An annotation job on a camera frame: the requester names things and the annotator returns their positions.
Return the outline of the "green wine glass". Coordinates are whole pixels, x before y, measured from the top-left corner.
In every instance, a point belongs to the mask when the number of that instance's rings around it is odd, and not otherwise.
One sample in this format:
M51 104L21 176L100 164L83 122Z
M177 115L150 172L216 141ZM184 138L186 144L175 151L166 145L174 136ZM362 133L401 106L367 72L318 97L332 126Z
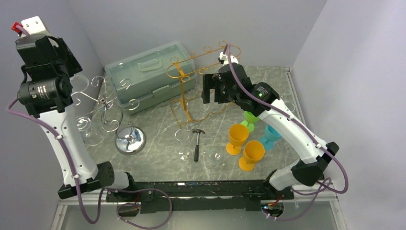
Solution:
M255 123L259 121L259 118L254 116L251 112L244 112L244 120L241 122L244 125L249 133L253 132L255 129Z

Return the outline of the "orange wine glass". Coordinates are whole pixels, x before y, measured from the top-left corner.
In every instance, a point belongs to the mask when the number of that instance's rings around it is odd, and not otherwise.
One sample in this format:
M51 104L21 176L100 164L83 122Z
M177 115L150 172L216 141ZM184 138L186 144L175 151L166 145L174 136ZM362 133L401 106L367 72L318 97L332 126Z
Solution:
M242 124L234 124L228 132L229 142L226 144L228 154L235 156L241 152L241 147L249 137L249 130Z
M243 150L243 155L238 161L239 167L244 171L251 171L265 155L263 144L257 140L249 141Z

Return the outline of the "clear glass chrome rack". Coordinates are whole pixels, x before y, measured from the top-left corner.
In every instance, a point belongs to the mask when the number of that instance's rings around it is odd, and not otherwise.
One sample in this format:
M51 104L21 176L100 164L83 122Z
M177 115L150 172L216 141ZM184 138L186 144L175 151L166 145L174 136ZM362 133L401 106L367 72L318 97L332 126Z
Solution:
M89 86L88 78L81 73L75 74L70 79L70 84L72 85L72 92L84 92Z
M104 141L105 135L89 116L77 116L76 124L86 146L97 146Z
M188 161L192 156L192 150L188 147L190 134L186 129L179 129L175 132L175 138L179 142L178 156L182 161Z

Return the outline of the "blue wine glass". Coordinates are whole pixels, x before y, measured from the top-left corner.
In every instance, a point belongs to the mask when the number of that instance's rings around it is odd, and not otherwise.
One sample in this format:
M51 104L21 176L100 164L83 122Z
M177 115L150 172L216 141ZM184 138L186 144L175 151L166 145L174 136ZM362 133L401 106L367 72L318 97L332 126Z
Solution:
M259 142L264 146L266 151L274 147L276 141L282 138L281 134L277 132L272 126L267 125L264 129L264 136L259 138Z

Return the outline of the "clear wine glass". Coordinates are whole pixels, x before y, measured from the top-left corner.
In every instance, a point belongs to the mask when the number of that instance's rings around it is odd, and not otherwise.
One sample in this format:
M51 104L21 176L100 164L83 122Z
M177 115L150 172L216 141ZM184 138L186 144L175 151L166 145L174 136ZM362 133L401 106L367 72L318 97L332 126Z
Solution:
M286 110L291 111L292 113L296 110L296 106L293 102L291 101L286 101L284 102Z

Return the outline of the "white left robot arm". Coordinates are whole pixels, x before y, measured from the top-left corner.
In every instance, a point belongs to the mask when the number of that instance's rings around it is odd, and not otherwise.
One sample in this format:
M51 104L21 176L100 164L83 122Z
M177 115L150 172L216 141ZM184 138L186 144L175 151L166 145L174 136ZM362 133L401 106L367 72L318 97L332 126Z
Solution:
M38 123L46 134L63 173L61 199L101 188L119 190L125 201L136 198L138 188L130 175L116 172L110 162L96 164L86 150L77 127L70 78L82 71L62 38L33 34L19 38L16 50L24 64L24 79L17 100L23 117Z

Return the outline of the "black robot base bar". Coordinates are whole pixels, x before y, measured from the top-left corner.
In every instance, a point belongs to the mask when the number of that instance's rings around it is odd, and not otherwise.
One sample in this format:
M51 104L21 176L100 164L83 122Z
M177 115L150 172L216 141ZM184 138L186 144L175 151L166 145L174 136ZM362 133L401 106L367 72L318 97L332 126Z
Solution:
M109 191L106 202L140 202L142 214L159 211L243 209L260 211L276 200L292 200L290 188L272 189L264 180L134 182L125 192Z

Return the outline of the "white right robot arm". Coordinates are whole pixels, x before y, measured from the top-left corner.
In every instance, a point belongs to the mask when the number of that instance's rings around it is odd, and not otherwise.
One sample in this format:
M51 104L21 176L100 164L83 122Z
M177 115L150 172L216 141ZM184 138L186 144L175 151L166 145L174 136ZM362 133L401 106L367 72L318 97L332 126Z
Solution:
M243 69L221 70L217 74L203 75L203 103L210 102L210 90L215 92L215 102L237 104L276 130L296 151L299 159L274 170L266 179L264 194L277 198L285 188L303 184L313 186L339 150L335 142L327 143L316 137L288 110L279 94L267 83L252 83Z

